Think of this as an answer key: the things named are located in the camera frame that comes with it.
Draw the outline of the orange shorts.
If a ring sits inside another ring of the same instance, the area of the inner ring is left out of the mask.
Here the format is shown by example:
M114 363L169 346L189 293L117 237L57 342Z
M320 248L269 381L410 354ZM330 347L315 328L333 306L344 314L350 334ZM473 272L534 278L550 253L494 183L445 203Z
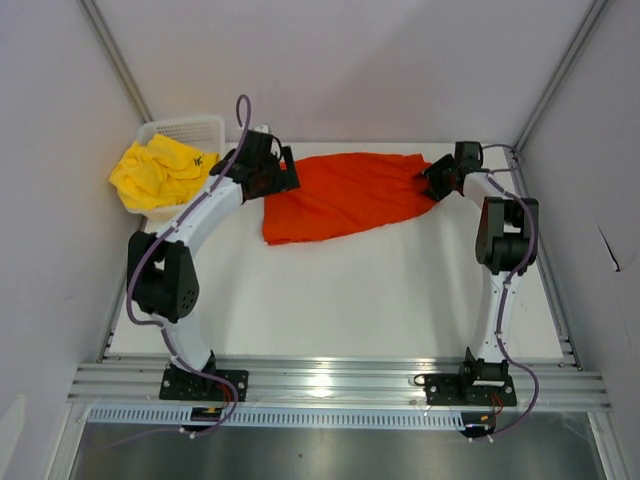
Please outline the orange shorts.
M300 187L264 200L270 246L349 236L429 212L420 154L349 152L295 162Z

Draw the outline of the yellow shorts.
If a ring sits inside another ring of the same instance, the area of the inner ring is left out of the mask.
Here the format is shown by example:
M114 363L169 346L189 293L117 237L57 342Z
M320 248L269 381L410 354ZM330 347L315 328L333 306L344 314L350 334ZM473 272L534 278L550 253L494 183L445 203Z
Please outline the yellow shorts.
M217 152L156 134L145 145L134 142L129 147L109 182L129 209L149 211L183 205L200 191L219 161Z

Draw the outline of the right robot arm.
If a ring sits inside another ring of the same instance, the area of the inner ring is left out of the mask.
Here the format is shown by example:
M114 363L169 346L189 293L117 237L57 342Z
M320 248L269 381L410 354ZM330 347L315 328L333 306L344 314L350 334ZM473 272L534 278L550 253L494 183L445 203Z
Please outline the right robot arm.
M506 341L518 290L537 257L539 202L502 186L484 167L477 141L457 142L420 176L427 181L427 198L440 202L457 192L480 210L475 258L483 289L474 338L456 380L458 395L479 403L509 378Z

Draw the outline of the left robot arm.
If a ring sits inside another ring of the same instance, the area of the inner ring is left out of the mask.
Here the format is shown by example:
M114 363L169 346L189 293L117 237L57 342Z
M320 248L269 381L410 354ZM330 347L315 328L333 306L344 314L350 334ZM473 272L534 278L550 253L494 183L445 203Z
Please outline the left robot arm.
M246 202L300 186L292 148L250 130L210 170L195 198L159 231L128 242L125 308L131 323L159 329L182 388L197 400L216 390L215 354L202 337L195 256L214 230Z

